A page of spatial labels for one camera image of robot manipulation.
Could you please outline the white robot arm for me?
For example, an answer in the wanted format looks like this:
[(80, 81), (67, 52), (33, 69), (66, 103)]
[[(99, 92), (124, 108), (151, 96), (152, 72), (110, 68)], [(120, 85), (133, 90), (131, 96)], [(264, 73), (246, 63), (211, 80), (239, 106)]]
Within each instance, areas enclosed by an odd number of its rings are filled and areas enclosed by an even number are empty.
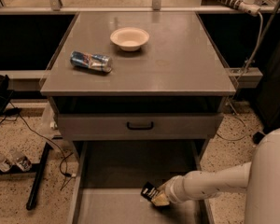
[(245, 224), (280, 224), (280, 128), (262, 138), (252, 161), (217, 172), (176, 175), (158, 191), (152, 198), (157, 206), (244, 192)]

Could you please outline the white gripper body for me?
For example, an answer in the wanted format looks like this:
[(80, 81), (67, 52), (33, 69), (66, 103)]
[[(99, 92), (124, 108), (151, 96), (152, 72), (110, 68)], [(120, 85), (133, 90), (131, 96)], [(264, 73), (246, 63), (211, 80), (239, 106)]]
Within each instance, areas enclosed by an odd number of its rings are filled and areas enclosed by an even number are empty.
[(171, 203), (183, 203), (194, 200), (194, 188), (192, 187), (193, 172), (186, 175), (176, 175), (164, 184), (164, 193)]

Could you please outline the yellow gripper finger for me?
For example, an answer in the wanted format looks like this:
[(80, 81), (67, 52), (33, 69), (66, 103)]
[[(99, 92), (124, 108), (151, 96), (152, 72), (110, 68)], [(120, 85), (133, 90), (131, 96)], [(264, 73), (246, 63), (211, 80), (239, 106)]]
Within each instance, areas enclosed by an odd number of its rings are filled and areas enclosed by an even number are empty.
[(160, 191), (158, 194), (156, 194), (152, 199), (151, 202), (155, 206), (167, 206), (170, 204), (170, 201), (168, 200), (167, 196), (163, 191)]

